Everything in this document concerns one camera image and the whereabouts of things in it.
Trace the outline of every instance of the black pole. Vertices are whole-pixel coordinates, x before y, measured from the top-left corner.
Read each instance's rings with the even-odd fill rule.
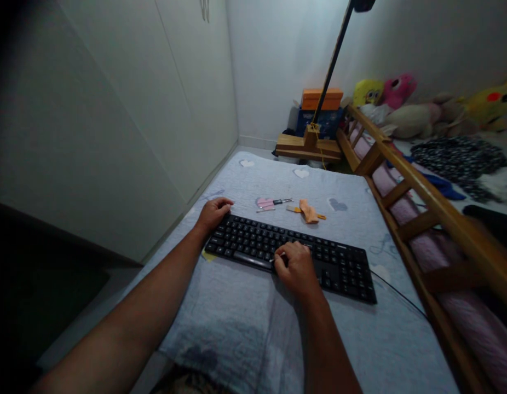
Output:
[[[339,36],[337,37],[336,47],[334,48],[334,53],[332,54],[332,59],[330,60],[330,67],[329,72],[326,75],[325,86],[323,86],[323,91],[321,92],[321,96],[319,97],[318,107],[315,110],[314,119],[312,119],[312,123],[318,122],[319,112],[321,111],[321,107],[323,106],[323,101],[325,101],[326,90],[329,88],[330,78],[332,78],[332,73],[334,72],[334,67],[336,66],[337,56],[339,55],[339,50],[341,49],[343,38],[345,38],[345,33],[347,32],[348,27],[348,21],[350,20],[352,10],[354,9],[354,3],[356,1],[357,0],[350,0],[347,6],[347,10],[345,11],[345,17],[343,18],[341,31],[339,32]]]

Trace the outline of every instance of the white wardrobe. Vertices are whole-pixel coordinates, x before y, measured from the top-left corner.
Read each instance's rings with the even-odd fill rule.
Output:
[[[238,138],[225,1],[48,0],[23,25],[0,203],[140,262]]]

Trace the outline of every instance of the wooden railing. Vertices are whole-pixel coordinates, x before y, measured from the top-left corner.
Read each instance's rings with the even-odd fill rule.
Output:
[[[440,343],[454,365],[454,370],[460,371],[459,376],[455,374],[460,386],[474,393],[492,392],[492,385],[434,295],[488,285],[507,306],[507,253],[498,241],[486,236],[471,220],[459,213],[419,171],[399,156],[391,146],[391,140],[357,108],[349,106],[348,116],[353,118],[354,122],[350,130],[348,121],[344,130],[338,130],[338,143],[354,173],[367,179],[411,279],[431,317]],[[360,124],[361,128],[351,142],[350,136],[356,130],[357,124]],[[354,147],[364,130],[376,142],[360,160]],[[385,160],[389,160],[396,167],[404,180],[387,195],[381,196],[372,180],[372,174]],[[428,210],[398,226],[389,209],[411,189],[425,202]],[[406,242],[437,224],[441,224],[461,247],[468,261],[423,273]]]

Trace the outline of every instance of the spacebar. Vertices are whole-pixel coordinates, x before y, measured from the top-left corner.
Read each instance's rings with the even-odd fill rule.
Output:
[[[233,253],[233,257],[237,260],[242,261],[243,263],[248,263],[248,264],[256,265],[259,268],[272,270],[272,264],[270,262],[266,262],[266,261],[257,259],[255,257],[248,256],[247,254],[235,251]]]

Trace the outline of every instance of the pikachu plush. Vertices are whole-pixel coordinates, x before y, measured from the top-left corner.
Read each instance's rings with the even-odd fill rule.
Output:
[[[356,107],[365,104],[378,105],[383,88],[384,84],[380,80],[364,79],[359,81],[354,89],[354,105]]]
[[[482,90],[462,103],[469,115],[481,129],[499,131],[507,128],[500,119],[507,114],[507,82],[501,86]]]

